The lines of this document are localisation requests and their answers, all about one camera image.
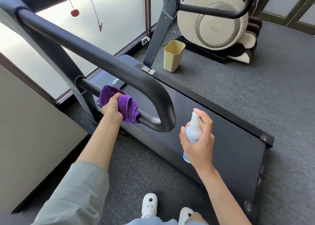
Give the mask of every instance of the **yellow trash can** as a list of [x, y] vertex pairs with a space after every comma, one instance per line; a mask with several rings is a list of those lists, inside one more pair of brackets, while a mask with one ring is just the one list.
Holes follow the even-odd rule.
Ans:
[[185, 49], [183, 42], [172, 40], [166, 47], [164, 47], [164, 69], [169, 72], [174, 72], [183, 57]]

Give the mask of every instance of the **person's right arm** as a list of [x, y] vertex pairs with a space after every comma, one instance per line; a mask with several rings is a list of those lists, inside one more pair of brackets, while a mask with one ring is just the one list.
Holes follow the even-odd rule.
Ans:
[[198, 109], [194, 109], [194, 111], [202, 119], [200, 120], [202, 134], [199, 141], [196, 143], [188, 141], [185, 133], [189, 126], [187, 123], [186, 127], [182, 127], [180, 130], [180, 142], [207, 189], [218, 221], [220, 225], [251, 225], [212, 164], [212, 148], [215, 140], [211, 133], [212, 120], [205, 112]]

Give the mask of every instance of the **gold logo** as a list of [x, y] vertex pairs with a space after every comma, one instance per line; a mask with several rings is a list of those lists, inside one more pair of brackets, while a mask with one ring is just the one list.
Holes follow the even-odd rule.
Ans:
[[211, 31], [212, 31], [212, 32], [218, 32], [218, 31], [219, 31], [219, 29], [218, 29], [218, 28], [216, 28], [216, 27], [211, 27]]

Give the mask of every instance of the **black handrail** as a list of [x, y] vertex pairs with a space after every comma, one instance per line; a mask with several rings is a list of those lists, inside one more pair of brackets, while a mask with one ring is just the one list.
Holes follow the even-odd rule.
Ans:
[[248, 12], [252, 4], [253, 4], [253, 0], [245, 0], [245, 6], [241, 10], [236, 11], [236, 12], [221, 10], [221, 9], [216, 9], [216, 8], [198, 7], [198, 6], [188, 5], [188, 4], [181, 4], [181, 3], [178, 5], [177, 9], [179, 11], [193, 12], [193, 13], [198, 13], [202, 15], [237, 19], [244, 16]]
[[[152, 76], [43, 19], [28, 9], [18, 9], [16, 16], [25, 26], [57, 42], [147, 96], [154, 104], [159, 118], [139, 109], [140, 123], [159, 132], [169, 132], [175, 127], [176, 118], [171, 97]], [[97, 89], [97, 86], [88, 80], [78, 78], [77, 85], [99, 96], [100, 88]]]

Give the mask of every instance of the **white spray bottle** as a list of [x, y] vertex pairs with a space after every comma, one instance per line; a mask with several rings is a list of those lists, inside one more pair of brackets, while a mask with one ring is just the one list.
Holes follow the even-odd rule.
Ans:
[[[201, 135], [201, 133], [202, 131], [199, 127], [199, 115], [197, 115], [195, 112], [192, 112], [190, 124], [186, 128], [187, 139], [191, 143], [195, 143], [199, 140], [199, 136]], [[183, 155], [183, 158], [187, 163], [190, 163], [185, 153]]]

